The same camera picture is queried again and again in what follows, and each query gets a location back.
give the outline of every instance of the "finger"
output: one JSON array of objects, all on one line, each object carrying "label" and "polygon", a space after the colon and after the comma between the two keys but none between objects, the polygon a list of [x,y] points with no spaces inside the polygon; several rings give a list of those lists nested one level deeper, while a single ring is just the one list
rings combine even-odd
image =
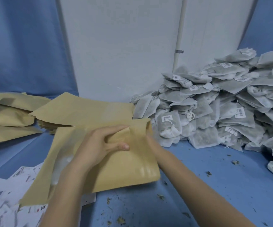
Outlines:
[{"label": "finger", "polygon": [[129,145],[124,142],[108,143],[106,144],[106,146],[107,146],[107,149],[106,149],[107,152],[111,152],[114,150],[129,150],[130,149]]},{"label": "finger", "polygon": [[123,130],[129,126],[127,125],[116,125],[116,126],[106,126],[100,128],[100,133],[105,137],[107,135],[112,135],[114,133],[119,132],[120,130]]}]

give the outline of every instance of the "white wall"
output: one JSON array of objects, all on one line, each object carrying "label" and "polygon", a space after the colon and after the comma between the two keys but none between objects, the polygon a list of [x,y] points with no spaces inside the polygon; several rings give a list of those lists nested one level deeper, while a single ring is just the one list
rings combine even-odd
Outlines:
[{"label": "white wall", "polygon": [[127,102],[171,72],[182,0],[59,0],[81,97]]},{"label": "white wall", "polygon": [[235,51],[256,0],[187,0],[178,66],[196,71]]}]

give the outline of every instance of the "barcode label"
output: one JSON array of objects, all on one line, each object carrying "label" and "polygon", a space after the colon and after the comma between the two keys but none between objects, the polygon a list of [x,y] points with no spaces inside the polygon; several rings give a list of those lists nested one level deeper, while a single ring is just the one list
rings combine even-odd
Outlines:
[{"label": "barcode label", "polygon": [[189,87],[190,91],[199,90],[199,87],[196,85],[192,85]]},{"label": "barcode label", "polygon": [[245,111],[243,107],[238,107],[237,108],[237,112],[235,114],[235,118],[239,119],[239,118],[246,118],[245,115]]},{"label": "barcode label", "polygon": [[247,51],[247,52],[243,52],[242,54],[245,54],[247,56],[251,56],[252,55],[252,52],[251,51]]},{"label": "barcode label", "polygon": [[236,81],[240,81],[240,82],[245,82],[247,80],[250,80],[249,77],[238,77],[238,78],[234,78]]},{"label": "barcode label", "polygon": [[181,77],[178,75],[173,75],[173,80],[181,80]]},{"label": "barcode label", "polygon": [[233,129],[232,129],[231,127],[229,127],[229,126],[227,126],[227,127],[225,128],[225,131],[227,131],[227,132],[233,134],[234,136],[237,136],[237,131],[236,131],[236,130],[233,130]]},{"label": "barcode label", "polygon": [[220,63],[220,65],[223,67],[223,68],[229,68],[229,67],[232,67],[233,64],[230,64],[230,63]]},{"label": "barcode label", "polygon": [[162,116],[162,122],[171,121],[171,120],[172,120],[172,115]]},{"label": "barcode label", "polygon": [[188,111],[187,112],[187,119],[188,119],[188,121],[190,122],[194,118],[195,118],[195,114],[192,111]]}]

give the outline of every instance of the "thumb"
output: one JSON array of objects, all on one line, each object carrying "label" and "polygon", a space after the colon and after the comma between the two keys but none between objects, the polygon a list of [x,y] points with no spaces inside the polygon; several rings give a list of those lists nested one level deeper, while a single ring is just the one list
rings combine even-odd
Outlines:
[{"label": "thumb", "polygon": [[129,150],[129,145],[124,142],[118,142],[118,143],[108,143],[106,151],[111,152],[114,150]]}]

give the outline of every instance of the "white pipe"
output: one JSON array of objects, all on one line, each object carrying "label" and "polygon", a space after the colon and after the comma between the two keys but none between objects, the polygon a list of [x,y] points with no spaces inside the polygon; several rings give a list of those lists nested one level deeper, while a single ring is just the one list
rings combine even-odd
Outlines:
[{"label": "white pipe", "polygon": [[[180,15],[180,22],[179,22],[179,30],[177,33],[177,39],[176,39],[176,50],[180,50],[181,46],[181,40],[182,40],[182,34],[183,34],[183,28],[184,28],[184,19],[185,19],[185,13],[186,13],[186,7],[187,7],[187,0],[182,0],[182,8],[181,8],[181,15]],[[173,60],[173,67],[172,72],[176,69],[177,61],[179,59],[179,53],[174,52],[174,60]]]}]

